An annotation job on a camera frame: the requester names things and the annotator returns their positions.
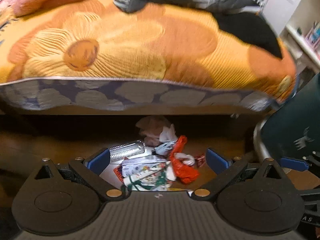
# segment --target clutter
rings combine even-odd
[[[154,152],[153,147],[146,147],[146,149],[143,153],[133,155],[133,156],[130,156],[127,158],[119,159],[116,161],[110,161],[110,164],[121,164],[125,159],[135,159],[135,158],[145,157],[145,156],[151,155],[153,152]]]
[[[136,126],[140,128],[140,134],[146,136],[145,142],[153,141],[157,147],[151,150],[152,155],[134,155],[130,159],[128,155],[119,152],[119,158],[125,158],[114,168],[114,173],[128,190],[168,191],[177,178],[182,183],[188,184],[199,176],[199,172],[192,167],[196,163],[195,158],[182,153],[187,138],[185,136],[178,138],[175,135],[174,125],[167,119],[163,116],[147,116],[140,119]],[[141,147],[144,146],[141,141],[135,141],[132,144],[121,145],[117,149],[132,147],[136,150],[137,142]]]
[[[163,168],[165,166],[167,166],[170,162],[165,162],[165,163],[157,163],[156,165],[146,169],[146,170],[143,170],[143,171],[140,171],[136,174],[133,174],[131,176],[128,176],[126,178],[123,179],[123,183],[124,185],[128,186],[128,185],[131,185],[131,184],[134,184],[136,181],[140,180],[140,179],[143,179],[145,177],[148,177],[160,170],[163,170]]]
[[[121,160],[124,157],[131,157],[140,153],[144,153],[145,144],[140,141],[133,141],[130,143],[122,144],[109,148],[110,151],[110,162]]]
[[[186,143],[187,138],[184,135],[180,136],[169,155],[174,173],[178,178],[180,178],[181,182],[184,184],[193,182],[199,176],[199,172],[197,170],[188,165],[183,164],[180,160],[174,157],[175,153],[182,152],[183,147]]]
[[[133,158],[124,160],[121,165],[134,165],[134,164],[144,164],[144,163],[161,163],[166,162],[166,158],[157,155],[148,155],[140,158]]]
[[[147,146],[157,147],[161,142],[176,141],[174,125],[164,116],[149,115],[143,117],[136,123],[140,128],[139,134],[146,136],[144,143]]]
[[[159,135],[159,141],[162,143],[172,142],[178,140],[176,136],[176,131],[174,129],[174,125],[171,124],[170,128],[164,126],[162,132]]]
[[[141,158],[134,158],[124,160],[121,163],[122,166],[122,176],[127,177],[138,173],[143,170],[150,169],[150,166],[153,166],[154,163],[166,162],[165,158],[157,157],[156,155],[148,155]]]
[[[175,143],[176,141],[172,141],[172,142],[167,142],[159,145],[158,147],[155,148],[156,154],[167,156],[172,150]]]
[[[183,160],[182,163],[188,166],[193,166],[196,163],[195,158],[190,154],[184,154],[184,153],[175,153],[174,157],[178,160]]]
[[[306,35],[306,40],[313,50],[316,50],[320,44],[320,23],[314,22],[313,27]]]
[[[173,167],[171,163],[167,166],[165,170],[165,176],[170,181],[175,181],[177,179],[177,176],[173,171]]]
[[[206,163],[204,154],[196,157],[195,159],[196,159],[196,164],[197,164],[198,168],[203,167],[205,165],[205,163]]]

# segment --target plastic bag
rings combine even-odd
[[[144,143],[147,146],[156,147],[161,142],[176,141],[174,125],[164,116],[149,115],[143,117],[136,123],[140,128],[140,135],[145,135]]]
[[[205,165],[205,163],[206,163],[204,154],[196,157],[195,159],[196,159],[196,163],[197,163],[197,167],[198,168],[203,167]]]
[[[184,184],[189,184],[196,180],[199,176],[199,172],[192,168],[191,166],[183,164],[180,160],[175,158],[175,153],[180,153],[183,151],[184,145],[187,143],[187,137],[184,135],[180,136],[174,145],[172,151],[170,152],[170,161],[174,170],[174,173],[178,178],[180,178],[181,182]]]
[[[173,149],[175,143],[176,141],[172,141],[159,145],[155,148],[156,154],[167,156]]]
[[[193,166],[196,163],[195,158],[190,154],[175,153],[174,157],[181,160],[183,164],[188,165],[188,166]]]

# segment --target logo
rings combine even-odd
[[[307,146],[306,142],[313,142],[314,141],[313,139],[308,137],[308,131],[309,131],[309,127],[305,128],[305,130],[303,131],[304,136],[301,137],[300,139],[294,141],[294,144],[298,150],[301,150],[304,147],[306,147]]]
[[[157,198],[157,199],[162,198],[162,197],[163,197],[163,195],[161,193],[158,193],[155,195],[155,198]]]

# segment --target red plastic bag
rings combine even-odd
[[[122,166],[121,164],[119,164],[118,166],[116,166],[113,169],[113,172],[115,173],[115,175],[117,176],[117,178],[119,179],[119,181],[121,181],[123,183],[123,176],[122,176]]]
[[[185,137],[184,135],[180,136],[177,142],[174,144],[173,149],[169,155],[174,173],[178,178],[180,178],[181,182],[184,184],[189,184],[193,182],[199,176],[199,172],[197,170],[188,165],[183,164],[180,160],[174,157],[175,153],[182,152],[183,147],[187,143],[187,141],[187,137]]]

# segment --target bed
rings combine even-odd
[[[208,12],[149,3],[126,14],[113,0],[85,0],[6,13],[0,96],[22,113],[260,112],[294,91],[280,40],[282,58],[221,30]]]

